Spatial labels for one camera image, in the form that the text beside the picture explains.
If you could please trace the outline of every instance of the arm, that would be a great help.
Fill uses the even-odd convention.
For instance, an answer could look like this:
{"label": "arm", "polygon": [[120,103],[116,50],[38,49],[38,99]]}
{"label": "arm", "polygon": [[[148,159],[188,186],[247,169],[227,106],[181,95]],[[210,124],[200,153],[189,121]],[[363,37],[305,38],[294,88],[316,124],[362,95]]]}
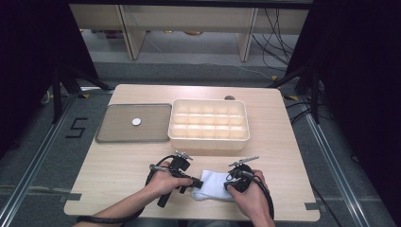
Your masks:
{"label": "arm", "polygon": [[[168,162],[164,162],[161,166],[169,166]],[[151,178],[148,185],[133,195],[126,197],[124,200],[106,208],[94,215],[99,218],[123,218],[133,215],[155,199],[164,194],[169,193],[177,186],[190,185],[192,181],[187,178],[174,178],[169,173],[157,171]],[[121,224],[96,224],[89,222],[80,222],[75,227],[101,227],[101,226],[120,226]]]}
{"label": "arm", "polygon": [[[266,185],[265,177],[261,171],[254,170],[253,173],[255,176],[260,177],[262,182]],[[236,191],[231,185],[228,185],[227,189],[233,196],[241,212],[250,218],[255,227],[275,226],[269,213],[269,206],[265,195],[256,183],[252,182],[243,193]]]}

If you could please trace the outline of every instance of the wooden table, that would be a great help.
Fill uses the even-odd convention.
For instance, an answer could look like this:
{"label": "wooden table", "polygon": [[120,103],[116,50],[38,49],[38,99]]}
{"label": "wooden table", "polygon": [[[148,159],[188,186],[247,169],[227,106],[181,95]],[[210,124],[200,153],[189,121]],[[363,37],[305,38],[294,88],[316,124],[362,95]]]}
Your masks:
{"label": "wooden table", "polygon": [[[119,85],[112,104],[172,103],[179,98],[224,99],[233,96],[247,109],[251,138],[241,151],[181,150],[193,157],[185,173],[200,178],[203,169],[228,172],[228,165],[241,158],[259,156],[249,162],[264,172],[274,202],[275,220],[316,221],[319,210],[309,210],[316,203],[305,166],[278,90],[264,88],[197,87],[165,85]],[[174,152],[169,142],[99,144],[95,140],[77,177],[72,194],[78,201],[68,201],[67,215],[92,215],[140,190],[149,173],[148,166]],[[141,217],[248,219],[233,202],[194,201],[188,188],[184,194],[175,190],[166,207],[149,204]]]}

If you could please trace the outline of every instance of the plastic container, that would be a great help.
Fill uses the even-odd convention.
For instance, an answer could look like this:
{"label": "plastic container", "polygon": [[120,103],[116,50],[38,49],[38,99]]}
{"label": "plastic container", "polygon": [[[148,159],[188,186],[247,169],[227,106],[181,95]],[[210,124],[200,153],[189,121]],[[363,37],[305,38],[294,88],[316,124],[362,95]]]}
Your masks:
{"label": "plastic container", "polygon": [[245,104],[238,100],[177,99],[168,136],[176,149],[245,148],[250,131]]}

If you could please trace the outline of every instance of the towel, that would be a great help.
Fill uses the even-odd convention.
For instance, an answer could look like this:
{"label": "towel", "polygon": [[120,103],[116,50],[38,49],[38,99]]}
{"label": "towel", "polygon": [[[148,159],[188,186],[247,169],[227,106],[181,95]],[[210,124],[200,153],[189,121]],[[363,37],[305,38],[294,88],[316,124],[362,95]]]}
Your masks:
{"label": "towel", "polygon": [[224,183],[228,173],[220,173],[212,170],[203,170],[200,180],[203,181],[201,189],[194,188],[192,190],[192,198],[195,201],[204,200],[219,200],[219,201],[233,201],[233,197],[224,188]]}

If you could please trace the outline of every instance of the metal tray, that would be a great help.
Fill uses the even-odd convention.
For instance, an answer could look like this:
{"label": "metal tray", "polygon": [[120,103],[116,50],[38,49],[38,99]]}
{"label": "metal tray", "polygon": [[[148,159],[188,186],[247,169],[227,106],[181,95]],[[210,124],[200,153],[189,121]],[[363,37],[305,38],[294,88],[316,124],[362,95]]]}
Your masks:
{"label": "metal tray", "polygon": [[116,104],[106,108],[98,143],[168,141],[170,104]]}

